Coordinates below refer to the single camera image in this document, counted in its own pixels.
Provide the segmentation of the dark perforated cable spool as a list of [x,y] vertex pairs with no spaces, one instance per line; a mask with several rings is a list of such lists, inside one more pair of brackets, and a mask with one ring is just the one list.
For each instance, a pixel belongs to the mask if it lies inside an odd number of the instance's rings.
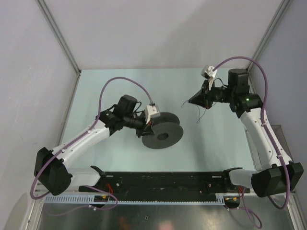
[[153,119],[151,125],[153,134],[142,137],[144,146],[158,150],[171,147],[183,137],[183,128],[179,118],[169,112],[161,112],[159,117]]

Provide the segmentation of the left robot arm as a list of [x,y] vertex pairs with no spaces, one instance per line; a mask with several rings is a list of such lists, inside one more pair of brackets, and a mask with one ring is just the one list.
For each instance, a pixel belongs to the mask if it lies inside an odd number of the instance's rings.
[[110,137],[124,127],[136,130],[138,137],[151,135],[152,119],[160,115],[155,104],[137,112],[138,101],[129,95],[120,98],[117,104],[99,112],[95,121],[73,140],[51,150],[43,147],[36,155],[34,176],[49,193],[54,196],[62,194],[70,186],[89,185],[99,192],[106,186],[101,177],[101,170],[96,166],[88,169],[72,168],[73,162],[90,147]]

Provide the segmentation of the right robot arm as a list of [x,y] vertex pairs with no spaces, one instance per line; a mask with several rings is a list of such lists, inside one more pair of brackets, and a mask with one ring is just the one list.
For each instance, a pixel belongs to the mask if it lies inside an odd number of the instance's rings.
[[259,197],[293,191],[304,172],[303,166],[293,162],[274,134],[260,96],[250,92],[248,72],[245,69],[229,70],[228,83],[220,87],[214,84],[216,73],[213,66],[202,70],[205,81],[189,103],[205,109],[212,108],[214,103],[229,104],[257,150],[252,155],[255,170],[226,170],[228,176],[221,180],[222,188],[233,192],[240,185],[253,189]]

